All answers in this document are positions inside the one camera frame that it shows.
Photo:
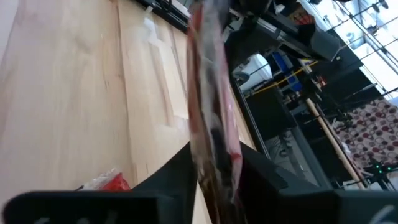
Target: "red object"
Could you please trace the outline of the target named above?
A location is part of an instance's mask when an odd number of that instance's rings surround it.
[[[109,181],[101,190],[124,191],[131,190],[129,184],[124,180],[122,173],[119,173],[113,180]]]

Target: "white object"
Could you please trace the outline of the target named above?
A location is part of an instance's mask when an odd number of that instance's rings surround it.
[[[241,71],[247,73],[248,75],[256,71],[250,76],[249,80],[246,83],[243,83],[241,85],[242,91],[246,91],[263,81],[272,79],[271,66],[269,66],[267,60],[260,54],[253,55],[250,58],[249,63]]]

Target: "patterned curtain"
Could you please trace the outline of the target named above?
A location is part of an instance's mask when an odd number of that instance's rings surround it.
[[[353,125],[348,129],[336,129],[345,142],[353,160],[362,167],[369,167],[373,157],[385,165],[398,162],[398,109],[385,99],[374,100],[353,110]]]

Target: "wooden table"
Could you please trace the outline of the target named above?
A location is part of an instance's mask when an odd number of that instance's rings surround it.
[[[0,204],[113,167],[134,186],[189,141],[185,35],[135,2],[0,0],[0,24]]]

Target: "plastic bag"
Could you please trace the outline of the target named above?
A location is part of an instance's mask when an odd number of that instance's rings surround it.
[[[195,2],[187,32],[191,153],[214,224],[242,222],[237,190],[243,160],[221,38],[224,8],[227,1]]]
[[[77,190],[108,190],[123,191],[131,190],[127,181],[123,178],[120,171],[113,168],[108,172],[99,175],[89,183],[83,184]]]

